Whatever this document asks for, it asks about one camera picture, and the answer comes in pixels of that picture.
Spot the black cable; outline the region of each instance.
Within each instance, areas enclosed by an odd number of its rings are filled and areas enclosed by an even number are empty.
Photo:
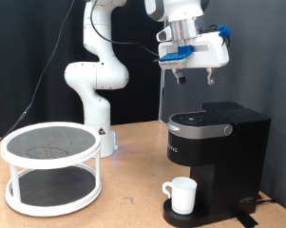
[[[69,15],[70,11],[71,11],[72,8],[73,8],[74,2],[75,2],[75,0],[72,0],[72,3],[71,3],[71,5],[70,5],[70,7],[69,7],[69,9],[68,9],[68,12],[67,12],[67,15],[66,15],[66,17],[65,17],[65,20],[64,20],[63,24],[62,24],[61,27],[60,27],[60,32],[59,32],[59,35],[58,35],[58,39],[57,39],[55,48],[54,48],[53,52],[51,53],[51,56],[50,56],[50,58],[49,58],[49,60],[48,60],[48,63],[46,64],[46,67],[44,68],[44,70],[43,70],[43,72],[42,72],[42,74],[41,74],[41,76],[40,76],[40,78],[39,78],[37,87],[35,88],[35,91],[34,91],[34,94],[33,94],[32,98],[31,98],[31,102],[30,102],[29,106],[28,106],[28,107],[26,108],[26,110],[21,114],[21,116],[19,117],[18,121],[14,124],[14,126],[0,139],[0,142],[3,141],[3,139],[6,138],[6,137],[8,136],[8,134],[25,118],[25,116],[26,116],[27,113],[29,112],[29,110],[30,110],[32,104],[34,103],[35,96],[36,96],[37,90],[38,90],[38,88],[39,88],[39,85],[40,85],[40,83],[41,83],[41,80],[43,79],[43,76],[44,76],[44,74],[45,74],[45,72],[46,72],[46,70],[47,70],[47,68],[48,68],[48,66],[49,66],[49,64],[50,64],[50,62],[52,61],[52,59],[53,59],[53,57],[54,57],[54,55],[55,55],[55,53],[56,53],[57,47],[58,47],[59,42],[60,42],[60,38],[61,38],[61,34],[62,34],[63,27],[64,27],[64,25],[65,25],[65,22],[66,22],[66,20],[67,20],[67,18],[68,18],[68,15]]]
[[[139,44],[139,43],[116,42],[116,41],[112,41],[112,40],[106,39],[101,33],[99,33],[99,31],[95,28],[94,23],[93,23],[93,11],[94,11],[94,9],[95,9],[95,7],[96,7],[97,2],[98,2],[98,0],[95,1],[94,6],[93,6],[93,8],[92,8],[92,11],[91,11],[91,14],[90,14],[90,21],[91,21],[92,27],[94,28],[94,30],[96,31],[96,33],[97,33],[100,37],[102,37],[104,40],[107,40],[107,42],[110,42],[110,43],[115,44],[115,45],[137,45],[137,46],[139,46],[139,47],[145,49],[146,51],[150,52],[151,54],[156,55],[157,57],[159,57],[159,55],[158,55],[157,53],[153,52],[152,50],[148,49],[147,47],[145,47],[145,46],[143,46],[143,45],[141,45],[141,44]]]
[[[275,201],[274,199],[259,200],[259,201],[257,202],[257,205],[260,205],[260,204],[262,204],[262,203],[264,203],[264,202],[277,202],[277,201]]]

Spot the black coffee maker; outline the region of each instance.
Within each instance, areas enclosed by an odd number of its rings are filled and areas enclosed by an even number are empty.
[[[168,158],[190,166],[197,182],[194,211],[179,215],[171,199],[163,218],[176,227],[244,217],[256,211],[271,119],[234,103],[203,105],[204,112],[170,117]]]

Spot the black mesh surface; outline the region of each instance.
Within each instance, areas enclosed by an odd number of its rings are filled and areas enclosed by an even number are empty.
[[[94,176],[85,169],[34,170],[19,179],[21,201],[32,206],[58,206],[79,200],[95,188]]]
[[[95,142],[95,137],[82,129],[53,126],[34,129],[13,138],[8,151],[23,158],[51,160],[79,154]]]

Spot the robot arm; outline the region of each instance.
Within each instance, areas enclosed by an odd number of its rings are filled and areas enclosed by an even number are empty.
[[[118,146],[115,132],[110,127],[110,103],[99,96],[96,89],[124,88],[129,81],[126,67],[117,59],[112,44],[100,37],[91,25],[91,12],[96,0],[85,0],[84,46],[99,57],[99,62],[79,62],[67,66],[65,79],[80,96],[85,112],[85,125],[97,130],[102,139],[101,157],[110,156]],[[95,28],[108,40],[111,39],[111,13],[126,0],[98,1],[93,11]]]
[[[160,43],[159,64],[162,69],[172,69],[180,85],[185,83],[183,68],[205,67],[207,84],[213,68],[229,62],[225,38],[227,27],[204,28],[203,11],[209,0],[145,0],[146,13],[155,21],[168,21],[168,27],[158,33]]]

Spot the tabletop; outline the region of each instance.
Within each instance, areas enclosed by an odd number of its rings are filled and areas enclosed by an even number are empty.
[[[119,149],[101,160],[103,190],[86,208],[54,218],[36,218],[12,211],[5,202],[10,166],[0,156],[0,228],[39,227],[171,227],[162,218],[167,196],[162,184],[189,177],[190,168],[167,158],[168,130],[162,121],[114,125]],[[86,161],[94,167],[94,159]],[[258,228],[286,228],[286,209],[265,202],[251,215]],[[242,228],[236,218],[203,226]]]

